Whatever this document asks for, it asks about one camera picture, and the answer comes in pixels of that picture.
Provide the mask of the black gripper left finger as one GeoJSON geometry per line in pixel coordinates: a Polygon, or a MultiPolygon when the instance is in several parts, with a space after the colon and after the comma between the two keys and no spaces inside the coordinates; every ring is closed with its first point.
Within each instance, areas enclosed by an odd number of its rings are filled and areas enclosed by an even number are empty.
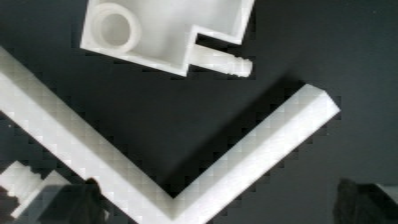
{"type": "Polygon", "coordinates": [[[106,224],[101,190],[94,179],[60,188],[37,224],[106,224]]]}

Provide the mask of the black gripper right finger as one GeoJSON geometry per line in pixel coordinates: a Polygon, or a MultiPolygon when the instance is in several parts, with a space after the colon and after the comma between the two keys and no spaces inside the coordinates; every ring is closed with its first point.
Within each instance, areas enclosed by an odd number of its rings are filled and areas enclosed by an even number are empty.
{"type": "Polygon", "coordinates": [[[398,224],[398,185],[339,180],[334,224],[398,224]]]}

